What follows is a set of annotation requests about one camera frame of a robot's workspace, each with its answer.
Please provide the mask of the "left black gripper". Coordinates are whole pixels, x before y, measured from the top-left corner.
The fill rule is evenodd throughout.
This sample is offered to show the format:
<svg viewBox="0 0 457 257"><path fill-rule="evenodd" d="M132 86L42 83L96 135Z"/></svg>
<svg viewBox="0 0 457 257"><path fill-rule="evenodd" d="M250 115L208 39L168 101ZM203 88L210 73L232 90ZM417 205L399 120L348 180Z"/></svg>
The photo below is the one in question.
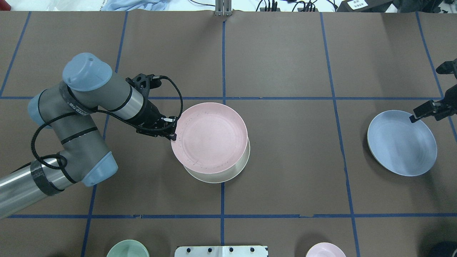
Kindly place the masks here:
<svg viewBox="0 0 457 257"><path fill-rule="evenodd" d="M149 100L150 90L156 89L162 85L162 80L168 80L173 87L179 92L178 87L166 75L145 75L138 74L134 78L127 77L126 82L142 96L142 107L138 114L130 119L125 119L130 126L136 128L139 134L164 137L170 141L176 141L176 127L179 116L169 116L161 114L158 108Z"/></svg>

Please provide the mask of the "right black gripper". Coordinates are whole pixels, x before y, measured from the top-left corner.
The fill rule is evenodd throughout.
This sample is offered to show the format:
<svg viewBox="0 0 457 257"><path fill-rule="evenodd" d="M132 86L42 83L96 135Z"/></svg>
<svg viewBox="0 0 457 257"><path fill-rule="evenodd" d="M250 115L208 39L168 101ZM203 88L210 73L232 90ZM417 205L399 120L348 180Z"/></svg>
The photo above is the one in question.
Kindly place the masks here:
<svg viewBox="0 0 457 257"><path fill-rule="evenodd" d="M457 78L457 60L445 61L436 68L440 75L452 74ZM444 97L439 101L429 100L413 109L410 122L415 123L425 117L432 116L436 121L455 115L457 111L457 85L446 90Z"/></svg>

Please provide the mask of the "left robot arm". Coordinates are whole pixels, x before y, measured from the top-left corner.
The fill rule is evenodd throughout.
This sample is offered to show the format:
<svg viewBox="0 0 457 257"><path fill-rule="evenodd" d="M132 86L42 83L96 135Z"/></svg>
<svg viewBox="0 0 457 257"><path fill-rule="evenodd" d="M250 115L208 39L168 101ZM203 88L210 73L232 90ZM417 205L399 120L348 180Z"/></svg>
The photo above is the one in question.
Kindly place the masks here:
<svg viewBox="0 0 457 257"><path fill-rule="evenodd" d="M149 100L165 75L122 78L96 55L75 55L62 81L29 101L39 125L30 148L34 159L1 179L1 218L83 183L94 186L113 176L118 165L93 118L102 113L152 137L176 140L177 116L165 116Z"/></svg>

